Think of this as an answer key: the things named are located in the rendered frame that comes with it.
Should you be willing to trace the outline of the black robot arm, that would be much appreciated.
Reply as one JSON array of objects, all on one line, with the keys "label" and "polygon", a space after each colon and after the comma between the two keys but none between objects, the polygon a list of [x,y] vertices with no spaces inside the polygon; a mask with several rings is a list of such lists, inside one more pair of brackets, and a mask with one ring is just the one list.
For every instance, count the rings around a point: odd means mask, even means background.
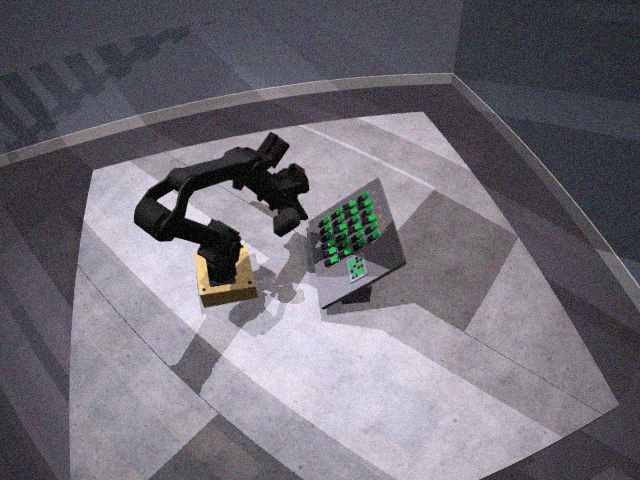
[{"label": "black robot arm", "polygon": [[[197,253],[206,259],[210,287],[235,284],[236,265],[241,251],[240,232],[211,218],[208,226],[185,218],[188,199],[200,189],[232,180],[232,187],[248,187],[255,194],[265,191],[272,181],[274,169],[290,145],[278,135],[269,132],[257,151],[249,147],[235,147],[220,159],[198,163],[185,168],[173,168],[166,178],[148,189],[137,204],[134,224],[159,242],[170,242],[174,237],[200,244]],[[305,169],[289,165],[278,193],[285,201],[309,191]],[[177,203],[171,211],[159,202],[160,197],[172,190],[178,193]],[[235,281],[235,282],[233,282]],[[213,284],[213,285],[211,285]]]}]

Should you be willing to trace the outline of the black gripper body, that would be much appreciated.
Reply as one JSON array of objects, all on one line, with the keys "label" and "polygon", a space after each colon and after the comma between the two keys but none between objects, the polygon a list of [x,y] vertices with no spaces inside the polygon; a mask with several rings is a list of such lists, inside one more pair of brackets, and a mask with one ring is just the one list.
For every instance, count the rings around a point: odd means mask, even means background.
[{"label": "black gripper body", "polygon": [[291,201],[288,203],[285,202],[277,192],[279,186],[281,187],[281,182],[278,179],[278,175],[285,176],[286,172],[289,172],[289,168],[284,168],[279,172],[274,172],[272,174],[272,181],[268,188],[260,194],[257,195],[257,200],[259,202],[265,201],[269,203],[269,207],[271,210],[277,208],[278,215],[273,217],[273,233],[277,236],[282,237],[285,234],[289,233],[296,227],[300,225],[300,215],[296,210],[296,204],[292,200],[292,196],[288,196],[291,198]]}]

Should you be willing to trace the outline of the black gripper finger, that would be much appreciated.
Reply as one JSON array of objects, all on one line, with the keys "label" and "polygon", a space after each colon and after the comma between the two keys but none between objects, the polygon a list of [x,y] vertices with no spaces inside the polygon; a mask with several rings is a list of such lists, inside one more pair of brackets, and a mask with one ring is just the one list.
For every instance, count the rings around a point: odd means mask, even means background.
[{"label": "black gripper finger", "polygon": [[[291,197],[293,201],[297,200],[298,195],[292,196]],[[306,214],[305,210],[303,209],[303,207],[301,206],[301,204],[299,203],[299,207],[301,208],[301,210]],[[307,214],[306,214],[307,215]],[[307,215],[308,216],[308,215]]]},{"label": "black gripper finger", "polygon": [[296,210],[298,211],[299,215],[300,215],[300,220],[307,220],[308,216],[301,210],[301,208],[299,207],[299,200],[295,200],[294,201],[296,204]]}]

